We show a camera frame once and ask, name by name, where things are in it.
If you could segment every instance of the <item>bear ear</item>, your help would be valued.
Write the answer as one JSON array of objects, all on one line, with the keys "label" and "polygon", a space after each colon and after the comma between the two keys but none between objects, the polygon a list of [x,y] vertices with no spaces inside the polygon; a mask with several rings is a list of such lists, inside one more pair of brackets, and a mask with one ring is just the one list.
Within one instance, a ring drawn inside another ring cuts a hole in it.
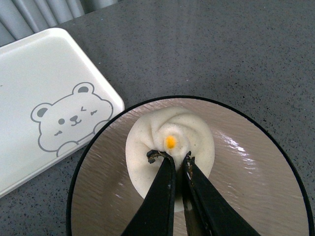
[{"label": "bear ear", "polygon": [[91,83],[88,82],[83,82],[79,83],[73,88],[72,93],[82,93],[82,92],[87,92],[87,93],[93,93],[94,91],[94,86]]},{"label": "bear ear", "polygon": [[46,111],[51,107],[50,103],[42,103],[36,106],[31,112],[31,119],[34,122],[41,122]]}]

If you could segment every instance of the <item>speckled countertop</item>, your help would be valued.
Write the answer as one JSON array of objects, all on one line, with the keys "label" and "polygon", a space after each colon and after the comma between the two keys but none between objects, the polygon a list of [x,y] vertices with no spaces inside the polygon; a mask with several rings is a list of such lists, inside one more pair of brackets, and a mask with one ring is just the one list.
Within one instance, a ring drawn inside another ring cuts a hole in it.
[{"label": "speckled countertop", "polygon": [[[60,25],[126,108],[196,95],[257,121],[295,165],[315,212],[315,1],[124,0]],[[0,235],[65,235],[82,150],[0,199]]]}]

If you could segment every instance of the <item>orange dot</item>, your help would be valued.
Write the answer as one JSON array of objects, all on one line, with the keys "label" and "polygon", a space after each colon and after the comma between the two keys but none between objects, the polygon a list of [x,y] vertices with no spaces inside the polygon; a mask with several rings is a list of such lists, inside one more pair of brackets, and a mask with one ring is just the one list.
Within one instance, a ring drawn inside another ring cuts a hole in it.
[{"label": "orange dot", "polygon": [[176,146],[176,139],[171,135],[166,137],[165,142],[168,149],[172,149]]}]

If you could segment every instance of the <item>bear illustration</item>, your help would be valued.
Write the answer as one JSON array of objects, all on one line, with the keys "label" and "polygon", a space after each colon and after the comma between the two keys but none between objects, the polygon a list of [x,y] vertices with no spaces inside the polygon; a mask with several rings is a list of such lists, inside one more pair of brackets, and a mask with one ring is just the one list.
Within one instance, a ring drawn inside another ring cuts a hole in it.
[{"label": "bear illustration", "polygon": [[39,147],[60,156],[94,135],[113,114],[113,105],[94,93],[91,83],[76,85],[57,102],[41,103],[31,112],[39,123]]}]

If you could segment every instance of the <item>plate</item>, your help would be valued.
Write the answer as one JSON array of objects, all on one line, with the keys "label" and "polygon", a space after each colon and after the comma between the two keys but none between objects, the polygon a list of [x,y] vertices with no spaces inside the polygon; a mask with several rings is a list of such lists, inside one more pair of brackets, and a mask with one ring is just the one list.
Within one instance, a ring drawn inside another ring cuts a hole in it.
[{"label": "plate", "polygon": [[47,29],[0,48],[0,197],[86,145],[124,103],[73,38]]},{"label": "plate", "polygon": [[[215,142],[215,163],[209,180],[262,236],[314,234],[302,181],[275,140],[231,107],[180,96],[147,101],[122,112],[91,141],[70,187],[68,235],[122,233],[143,202],[126,167],[128,133],[139,117],[168,106],[185,107],[208,123]],[[183,211],[175,213],[174,235],[187,235]]]}]

